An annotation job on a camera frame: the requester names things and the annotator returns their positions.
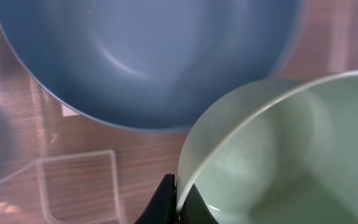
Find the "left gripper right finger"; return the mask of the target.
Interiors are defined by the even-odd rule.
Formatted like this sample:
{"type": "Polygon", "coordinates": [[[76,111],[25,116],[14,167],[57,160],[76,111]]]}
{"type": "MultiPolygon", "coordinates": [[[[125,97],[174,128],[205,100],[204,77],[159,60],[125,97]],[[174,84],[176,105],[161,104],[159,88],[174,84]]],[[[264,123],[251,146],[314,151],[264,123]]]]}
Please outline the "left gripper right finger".
{"type": "Polygon", "coordinates": [[[193,185],[180,212],[179,224],[218,224],[205,204],[196,185],[193,185]]]}

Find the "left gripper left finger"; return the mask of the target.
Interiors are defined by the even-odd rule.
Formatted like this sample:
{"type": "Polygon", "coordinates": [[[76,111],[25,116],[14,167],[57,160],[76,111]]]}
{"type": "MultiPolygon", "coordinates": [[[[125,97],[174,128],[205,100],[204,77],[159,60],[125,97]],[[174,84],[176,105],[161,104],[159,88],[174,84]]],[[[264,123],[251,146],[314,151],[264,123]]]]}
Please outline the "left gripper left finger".
{"type": "Polygon", "coordinates": [[[172,224],[175,219],[175,175],[166,174],[135,224],[172,224]]]}

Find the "dark blue bowl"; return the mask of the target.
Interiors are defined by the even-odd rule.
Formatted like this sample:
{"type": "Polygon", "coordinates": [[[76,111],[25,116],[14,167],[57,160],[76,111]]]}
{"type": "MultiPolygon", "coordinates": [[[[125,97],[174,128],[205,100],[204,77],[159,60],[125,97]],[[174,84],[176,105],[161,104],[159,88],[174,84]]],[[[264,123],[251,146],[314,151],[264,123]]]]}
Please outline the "dark blue bowl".
{"type": "Polygon", "coordinates": [[[216,100],[274,76],[299,0],[0,0],[14,55],[58,101],[109,126],[186,129],[216,100]]]}

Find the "mint green bowl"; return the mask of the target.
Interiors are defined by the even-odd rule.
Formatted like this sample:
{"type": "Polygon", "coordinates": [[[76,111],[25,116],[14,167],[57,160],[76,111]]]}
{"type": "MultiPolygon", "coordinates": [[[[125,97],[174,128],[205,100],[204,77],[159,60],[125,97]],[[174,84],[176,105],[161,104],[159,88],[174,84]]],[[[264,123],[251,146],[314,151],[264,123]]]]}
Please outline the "mint green bowl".
{"type": "Polygon", "coordinates": [[[260,80],[212,104],[178,164],[218,223],[358,223],[358,70],[260,80]]]}

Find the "clear plastic storage container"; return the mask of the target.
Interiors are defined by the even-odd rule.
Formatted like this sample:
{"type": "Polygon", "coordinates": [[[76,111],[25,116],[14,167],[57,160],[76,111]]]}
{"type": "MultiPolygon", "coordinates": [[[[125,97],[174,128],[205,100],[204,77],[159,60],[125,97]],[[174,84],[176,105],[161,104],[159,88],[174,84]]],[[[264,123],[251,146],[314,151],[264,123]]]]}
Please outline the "clear plastic storage container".
{"type": "MultiPolygon", "coordinates": [[[[358,1],[307,1],[280,77],[358,70],[358,1]]],[[[0,223],[133,223],[175,173],[187,130],[130,131],[60,103],[17,61],[0,31],[0,223]]]]}

